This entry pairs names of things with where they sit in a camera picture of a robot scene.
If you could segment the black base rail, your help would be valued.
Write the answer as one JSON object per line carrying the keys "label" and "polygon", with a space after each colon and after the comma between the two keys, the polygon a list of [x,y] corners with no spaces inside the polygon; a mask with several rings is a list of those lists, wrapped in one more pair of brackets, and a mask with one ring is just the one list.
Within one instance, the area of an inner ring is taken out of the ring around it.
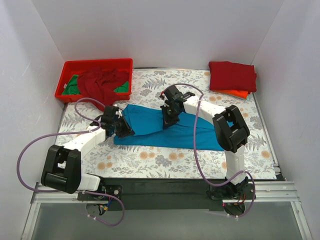
{"label": "black base rail", "polygon": [[276,181],[249,181],[241,189],[216,187],[203,179],[178,178],[104,178],[97,194],[52,192],[51,200],[69,198],[79,203],[107,203],[108,195],[116,199],[109,211],[126,210],[209,210],[242,214],[245,204],[258,197],[262,190],[278,190]]}

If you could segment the teal blue t-shirt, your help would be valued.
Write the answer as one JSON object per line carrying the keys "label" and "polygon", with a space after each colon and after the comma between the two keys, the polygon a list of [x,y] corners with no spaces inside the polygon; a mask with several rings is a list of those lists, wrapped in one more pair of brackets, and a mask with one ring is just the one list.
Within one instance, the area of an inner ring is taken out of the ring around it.
{"label": "teal blue t-shirt", "polygon": [[[192,149],[194,147],[193,114],[181,113],[179,122],[163,129],[162,111],[144,106],[129,104],[124,109],[124,118],[134,131],[134,135],[119,138],[115,136],[115,145],[150,146],[165,148]],[[222,151],[214,125],[202,118],[197,119],[196,149]]]}

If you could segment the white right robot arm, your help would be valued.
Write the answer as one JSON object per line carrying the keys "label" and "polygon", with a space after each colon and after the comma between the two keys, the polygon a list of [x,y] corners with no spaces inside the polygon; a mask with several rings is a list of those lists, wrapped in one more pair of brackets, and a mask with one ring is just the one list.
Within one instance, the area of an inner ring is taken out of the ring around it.
{"label": "white right robot arm", "polygon": [[233,192],[240,192],[248,184],[252,176],[245,169],[245,145],[250,136],[250,130],[239,110],[235,105],[223,107],[203,99],[204,93],[199,96],[188,91],[182,93],[177,84],[168,86],[161,92],[160,98],[164,104],[162,119],[164,129],[175,125],[181,113],[191,114],[195,119],[203,119],[212,124],[215,137],[219,146],[224,150],[227,172],[225,181],[212,183],[207,178],[204,181],[213,188],[225,188]]}

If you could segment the folded dark red t-shirt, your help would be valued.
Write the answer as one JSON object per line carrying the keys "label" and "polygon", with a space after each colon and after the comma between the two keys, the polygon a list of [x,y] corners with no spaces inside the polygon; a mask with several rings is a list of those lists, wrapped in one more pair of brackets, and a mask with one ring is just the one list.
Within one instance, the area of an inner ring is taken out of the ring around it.
{"label": "folded dark red t-shirt", "polygon": [[230,61],[210,61],[211,90],[237,90],[254,93],[257,91],[257,74],[253,65]]}

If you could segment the floral patterned table mat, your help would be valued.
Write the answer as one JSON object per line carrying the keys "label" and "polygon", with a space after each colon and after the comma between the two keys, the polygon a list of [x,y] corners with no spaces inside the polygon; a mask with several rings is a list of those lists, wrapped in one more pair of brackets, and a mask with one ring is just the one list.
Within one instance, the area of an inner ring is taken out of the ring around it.
{"label": "floral patterned table mat", "polygon": [[[250,136],[245,146],[245,168],[256,180],[276,178],[275,160],[270,149],[260,111],[253,95],[240,99],[209,89],[206,70],[137,70],[132,73],[130,104],[158,109],[160,93],[177,84],[182,92],[203,92],[203,98],[220,106],[239,108]],[[223,179],[227,164],[222,151],[115,145],[111,138],[99,144],[82,160],[83,173],[104,178],[200,178]]]}

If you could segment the red plastic bin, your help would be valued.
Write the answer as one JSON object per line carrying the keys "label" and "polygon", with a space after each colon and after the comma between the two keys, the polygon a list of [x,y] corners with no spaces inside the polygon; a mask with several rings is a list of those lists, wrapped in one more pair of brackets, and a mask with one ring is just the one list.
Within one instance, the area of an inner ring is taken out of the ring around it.
{"label": "red plastic bin", "polygon": [[120,101],[128,101],[132,93],[132,74],[133,59],[132,58],[116,58],[116,59],[88,59],[88,60],[70,60],[63,65],[62,72],[56,87],[55,98],[63,103],[73,103],[81,99],[83,96],[78,95],[62,95],[65,86],[69,83],[73,75],[79,75],[95,67],[102,70],[125,71],[129,74],[128,92],[117,93]]}

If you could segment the crumpled dark red t-shirt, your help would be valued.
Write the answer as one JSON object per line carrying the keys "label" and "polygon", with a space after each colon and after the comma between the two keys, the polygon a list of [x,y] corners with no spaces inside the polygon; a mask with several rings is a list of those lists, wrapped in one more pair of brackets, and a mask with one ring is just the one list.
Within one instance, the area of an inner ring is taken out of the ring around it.
{"label": "crumpled dark red t-shirt", "polygon": [[93,68],[78,75],[77,87],[84,98],[95,99],[105,106],[120,100],[116,88],[129,82],[129,73],[117,69]]}

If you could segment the green t-shirt in bin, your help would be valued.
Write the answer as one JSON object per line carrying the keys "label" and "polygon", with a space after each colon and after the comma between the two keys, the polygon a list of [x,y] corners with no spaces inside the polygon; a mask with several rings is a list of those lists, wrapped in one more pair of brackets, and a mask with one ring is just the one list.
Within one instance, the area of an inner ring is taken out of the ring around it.
{"label": "green t-shirt in bin", "polygon": [[[78,75],[73,75],[68,84],[65,84],[62,95],[80,95],[81,92],[78,88]],[[115,88],[113,91],[116,93],[126,93],[129,90],[129,82],[126,81],[123,85]]]}

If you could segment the folded orange t-shirt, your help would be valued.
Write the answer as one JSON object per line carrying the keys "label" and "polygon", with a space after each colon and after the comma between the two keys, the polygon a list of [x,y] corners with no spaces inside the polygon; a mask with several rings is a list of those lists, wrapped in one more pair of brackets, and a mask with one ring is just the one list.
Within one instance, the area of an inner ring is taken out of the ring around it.
{"label": "folded orange t-shirt", "polygon": [[249,92],[244,90],[216,90],[216,92],[231,95],[241,99],[247,99]]}

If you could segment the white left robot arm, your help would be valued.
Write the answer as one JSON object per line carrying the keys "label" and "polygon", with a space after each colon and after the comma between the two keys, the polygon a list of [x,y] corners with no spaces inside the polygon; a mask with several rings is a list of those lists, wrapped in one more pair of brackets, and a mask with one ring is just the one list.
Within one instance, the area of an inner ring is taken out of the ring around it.
{"label": "white left robot arm", "polygon": [[92,121],[83,133],[64,145],[52,145],[47,152],[41,184],[57,191],[96,192],[102,189],[102,178],[82,172],[83,158],[107,138],[133,135],[135,132],[117,106],[106,106],[102,115]]}

